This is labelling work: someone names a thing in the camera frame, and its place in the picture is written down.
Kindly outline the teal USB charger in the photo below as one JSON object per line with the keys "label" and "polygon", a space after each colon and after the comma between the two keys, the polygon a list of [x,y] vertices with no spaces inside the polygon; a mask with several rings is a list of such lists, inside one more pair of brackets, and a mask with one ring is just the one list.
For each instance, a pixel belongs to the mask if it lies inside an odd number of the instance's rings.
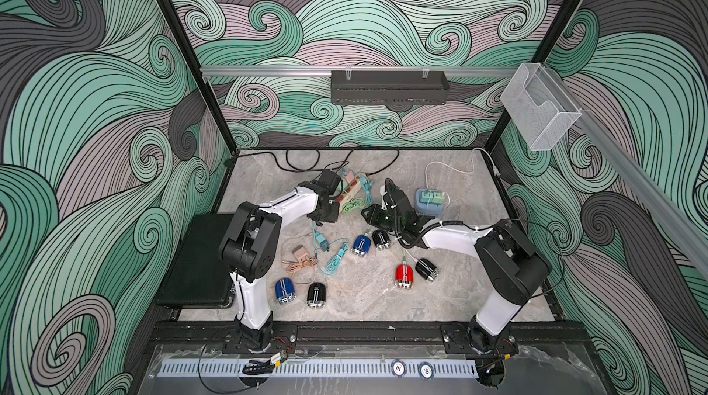
{"label": "teal USB charger", "polygon": [[330,250],[330,244],[327,238],[317,231],[313,232],[313,243],[315,244],[315,247],[317,247],[317,249],[320,249],[322,251]]}

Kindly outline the beige power strip red sockets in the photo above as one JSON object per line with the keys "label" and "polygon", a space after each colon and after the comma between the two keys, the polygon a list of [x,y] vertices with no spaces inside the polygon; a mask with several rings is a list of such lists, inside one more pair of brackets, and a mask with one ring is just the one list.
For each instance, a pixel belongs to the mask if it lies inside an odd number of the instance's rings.
{"label": "beige power strip red sockets", "polygon": [[364,193],[363,206],[371,206],[374,201],[372,200],[372,182],[365,174],[356,174],[359,177],[359,182],[352,188],[346,188],[347,184],[342,179],[342,186],[340,195],[337,197],[337,201],[340,206],[344,206],[346,203],[355,200],[360,191]]}

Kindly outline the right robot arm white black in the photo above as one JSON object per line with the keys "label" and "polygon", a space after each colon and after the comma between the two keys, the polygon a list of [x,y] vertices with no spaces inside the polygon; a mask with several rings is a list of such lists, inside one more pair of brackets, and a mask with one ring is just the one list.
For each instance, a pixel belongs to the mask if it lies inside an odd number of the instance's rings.
{"label": "right robot arm white black", "polygon": [[365,208],[361,215],[405,249],[444,249],[481,262],[493,290],[469,323],[479,349],[499,339],[551,274],[549,260],[512,220],[483,227],[459,220],[436,221],[417,212],[392,179],[385,181],[383,202]]}

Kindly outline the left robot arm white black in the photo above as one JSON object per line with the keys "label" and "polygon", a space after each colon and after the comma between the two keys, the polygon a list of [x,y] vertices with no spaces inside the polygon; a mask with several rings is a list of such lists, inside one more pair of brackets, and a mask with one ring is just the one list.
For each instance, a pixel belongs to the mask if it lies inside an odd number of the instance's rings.
{"label": "left robot arm white black", "polygon": [[335,193],[340,184],[341,177],[326,170],[273,201],[245,201],[233,214],[218,255],[229,268],[236,291],[240,334],[252,347],[266,348],[272,335],[273,312],[263,277],[276,260],[281,230],[304,216],[315,223],[335,223],[339,219]]}

